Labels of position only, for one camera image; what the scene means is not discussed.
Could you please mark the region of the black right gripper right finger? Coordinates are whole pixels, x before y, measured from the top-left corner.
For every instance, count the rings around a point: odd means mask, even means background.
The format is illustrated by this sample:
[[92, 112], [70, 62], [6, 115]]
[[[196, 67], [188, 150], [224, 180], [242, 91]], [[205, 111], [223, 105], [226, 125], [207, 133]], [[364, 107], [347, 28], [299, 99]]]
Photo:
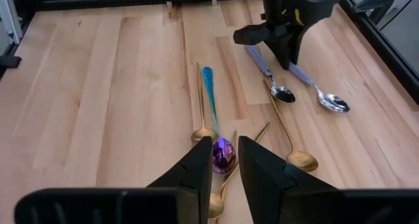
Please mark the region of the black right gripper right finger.
[[247, 136], [238, 140], [240, 175], [254, 224], [339, 224], [344, 196]]

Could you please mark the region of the small black bracket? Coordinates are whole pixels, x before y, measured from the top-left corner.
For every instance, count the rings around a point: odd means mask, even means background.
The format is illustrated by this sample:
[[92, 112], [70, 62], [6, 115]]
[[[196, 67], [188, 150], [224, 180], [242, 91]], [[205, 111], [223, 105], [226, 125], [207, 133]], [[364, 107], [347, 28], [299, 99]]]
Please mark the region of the small black bracket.
[[0, 56], [0, 68], [17, 68], [20, 65], [21, 61], [22, 59], [19, 56]]

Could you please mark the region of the white panel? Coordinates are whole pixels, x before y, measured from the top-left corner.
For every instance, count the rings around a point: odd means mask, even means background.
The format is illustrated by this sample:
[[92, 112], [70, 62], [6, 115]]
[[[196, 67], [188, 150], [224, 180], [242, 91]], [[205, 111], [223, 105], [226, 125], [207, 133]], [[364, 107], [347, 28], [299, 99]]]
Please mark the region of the white panel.
[[11, 43], [19, 44], [23, 32], [14, 0], [0, 0], [0, 18]]

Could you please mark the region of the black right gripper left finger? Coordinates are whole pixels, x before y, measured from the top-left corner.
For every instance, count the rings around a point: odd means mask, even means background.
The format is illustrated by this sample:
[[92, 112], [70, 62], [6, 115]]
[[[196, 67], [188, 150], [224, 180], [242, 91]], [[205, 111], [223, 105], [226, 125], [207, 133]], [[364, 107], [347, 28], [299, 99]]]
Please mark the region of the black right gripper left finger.
[[212, 141], [202, 138], [167, 172], [148, 185], [147, 224], [208, 224]]

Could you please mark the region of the iridescent rainbow spoon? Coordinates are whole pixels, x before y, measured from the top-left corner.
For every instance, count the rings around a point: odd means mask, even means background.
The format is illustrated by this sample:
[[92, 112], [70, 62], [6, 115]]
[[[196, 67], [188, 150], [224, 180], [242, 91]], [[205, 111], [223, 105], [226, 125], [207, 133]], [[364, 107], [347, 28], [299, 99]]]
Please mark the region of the iridescent rainbow spoon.
[[211, 110], [211, 117], [213, 123], [213, 131], [216, 134], [216, 139], [213, 142], [213, 171], [219, 174], [229, 174], [236, 162], [236, 152], [231, 142], [221, 136], [219, 132], [219, 123], [217, 120], [217, 110], [215, 106], [215, 94], [213, 89], [213, 70], [206, 66], [201, 70], [206, 93], [208, 96], [209, 106]]

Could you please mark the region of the purple-handled silver spoon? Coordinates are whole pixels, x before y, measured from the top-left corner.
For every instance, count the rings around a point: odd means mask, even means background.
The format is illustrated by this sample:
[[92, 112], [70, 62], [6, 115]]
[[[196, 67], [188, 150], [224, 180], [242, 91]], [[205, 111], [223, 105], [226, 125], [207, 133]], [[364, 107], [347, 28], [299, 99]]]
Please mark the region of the purple-handled silver spoon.
[[324, 106], [324, 108], [336, 113], [347, 113], [350, 111], [350, 106], [342, 98], [334, 94], [323, 93], [315, 82], [293, 62], [289, 63], [289, 71], [302, 82], [313, 86], [316, 89], [318, 101], [322, 106]]
[[245, 45], [245, 49], [247, 50], [248, 54], [253, 58], [254, 62], [257, 64], [258, 68], [263, 72], [263, 74], [269, 79], [271, 87], [270, 93], [271, 95], [276, 98], [277, 100], [286, 102], [286, 103], [293, 103], [295, 102], [295, 96], [285, 86], [280, 86], [274, 80], [273, 74], [269, 69], [267, 63], [263, 60], [259, 49], [255, 45]]

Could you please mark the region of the black frame clamp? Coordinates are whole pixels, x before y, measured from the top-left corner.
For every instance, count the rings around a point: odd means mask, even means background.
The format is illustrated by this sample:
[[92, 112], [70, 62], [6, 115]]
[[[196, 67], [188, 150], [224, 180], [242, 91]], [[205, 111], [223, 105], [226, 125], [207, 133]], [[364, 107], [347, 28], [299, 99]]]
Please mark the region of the black frame clamp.
[[355, 13], [365, 13], [369, 10], [372, 12], [369, 18], [374, 24], [378, 24], [379, 21], [389, 11], [395, 0], [362, 0], [352, 7]]

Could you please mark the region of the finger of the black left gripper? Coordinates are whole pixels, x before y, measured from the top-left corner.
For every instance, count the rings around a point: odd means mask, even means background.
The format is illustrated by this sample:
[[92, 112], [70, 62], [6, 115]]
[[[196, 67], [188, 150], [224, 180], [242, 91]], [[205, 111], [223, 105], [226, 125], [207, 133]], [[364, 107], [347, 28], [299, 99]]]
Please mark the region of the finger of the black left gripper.
[[275, 55], [284, 70], [290, 63], [297, 64], [304, 34], [311, 25], [302, 26], [290, 22], [278, 24], [270, 28], [270, 35], [264, 43]]
[[282, 26], [272, 23], [248, 25], [238, 29], [233, 34], [233, 39], [239, 45], [256, 45], [261, 42], [278, 38], [282, 34]]

